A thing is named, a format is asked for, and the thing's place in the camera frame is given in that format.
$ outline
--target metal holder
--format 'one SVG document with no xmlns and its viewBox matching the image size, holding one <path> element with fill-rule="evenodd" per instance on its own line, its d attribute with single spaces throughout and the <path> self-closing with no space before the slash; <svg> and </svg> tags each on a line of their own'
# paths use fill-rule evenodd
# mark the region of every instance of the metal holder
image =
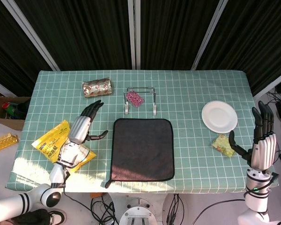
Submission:
<svg viewBox="0 0 281 225">
<path fill-rule="evenodd" d="M 147 91 L 135 91 L 134 89 L 145 89 Z M 156 116 L 156 92 L 154 87 L 129 87 L 127 91 L 124 92 L 124 106 L 125 106 L 125 115 L 128 115 L 129 102 L 126 98 L 126 93 L 134 90 L 136 93 L 152 93 L 153 94 L 153 115 Z"/>
</svg>

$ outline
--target plate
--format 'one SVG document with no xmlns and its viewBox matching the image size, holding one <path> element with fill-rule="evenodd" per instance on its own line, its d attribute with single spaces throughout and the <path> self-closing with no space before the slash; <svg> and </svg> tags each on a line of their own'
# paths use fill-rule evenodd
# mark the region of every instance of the plate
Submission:
<svg viewBox="0 0 281 225">
<path fill-rule="evenodd" d="M 202 109 L 206 127 L 219 134 L 233 130 L 237 125 L 237 114 L 229 104 L 222 101 L 208 102 Z"/>
</svg>

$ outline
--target table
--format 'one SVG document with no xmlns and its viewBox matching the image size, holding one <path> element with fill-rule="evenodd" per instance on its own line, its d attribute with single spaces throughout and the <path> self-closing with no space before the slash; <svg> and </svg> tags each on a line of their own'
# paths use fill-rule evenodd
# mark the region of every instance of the table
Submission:
<svg viewBox="0 0 281 225">
<path fill-rule="evenodd" d="M 85 98 L 81 83 L 110 77 L 113 93 Z M 152 112 L 152 96 L 145 94 L 145 104 L 130 107 L 124 114 L 123 92 L 127 87 L 155 87 L 157 115 Z M 164 71 L 100 70 L 41 71 L 32 94 L 15 163 L 6 187 L 27 191 L 49 182 L 53 164 L 31 146 L 44 133 L 67 120 L 72 125 L 89 104 L 101 99 L 90 133 L 109 130 L 100 141 L 87 142 L 97 157 L 82 166 L 67 180 L 68 192 L 121 193 L 224 193 L 240 192 L 245 187 L 245 160 L 237 154 L 223 156 L 211 147 L 218 134 L 203 123 L 201 110 L 212 101 L 230 104 L 237 113 L 235 140 L 245 149 L 251 147 L 254 101 L 246 75 L 242 71 Z M 174 131 L 175 177 L 165 182 L 114 182 L 104 188 L 109 178 L 113 122 L 118 118 L 164 118 Z"/>
</svg>

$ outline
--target yellow box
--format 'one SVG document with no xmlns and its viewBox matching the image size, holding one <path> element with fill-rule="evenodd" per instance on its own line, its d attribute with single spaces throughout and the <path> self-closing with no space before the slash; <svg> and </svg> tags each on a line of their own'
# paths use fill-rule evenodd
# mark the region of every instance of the yellow box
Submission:
<svg viewBox="0 0 281 225">
<path fill-rule="evenodd" d="M 18 143 L 18 136 L 8 133 L 0 137 L 0 150 L 10 145 Z"/>
</svg>

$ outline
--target robotic arm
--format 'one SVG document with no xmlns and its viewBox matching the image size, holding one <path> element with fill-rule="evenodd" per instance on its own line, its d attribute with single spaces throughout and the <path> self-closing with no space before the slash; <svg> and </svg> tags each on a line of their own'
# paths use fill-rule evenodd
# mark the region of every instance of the robotic arm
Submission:
<svg viewBox="0 0 281 225">
<path fill-rule="evenodd" d="M 259 101 L 259 111 L 253 107 L 255 118 L 253 147 L 248 151 L 236 144 L 234 131 L 229 134 L 231 148 L 245 159 L 247 170 L 245 203 L 247 211 L 238 217 L 239 225 L 281 225 L 280 221 L 269 222 L 267 199 L 269 186 L 278 178 L 278 174 L 269 171 L 274 163 L 276 134 L 273 132 L 274 114 L 268 105 Z"/>
<path fill-rule="evenodd" d="M 53 207 L 60 201 L 66 180 L 70 176 L 68 170 L 77 166 L 89 153 L 80 145 L 85 141 L 102 139 L 108 133 L 105 130 L 98 136 L 89 135 L 89 127 L 103 104 L 100 100 L 90 104 L 75 119 L 68 141 L 61 147 L 58 160 L 50 173 L 51 186 L 41 184 L 29 192 L 0 200 L 0 222 L 27 213 L 35 203 Z"/>
</svg>

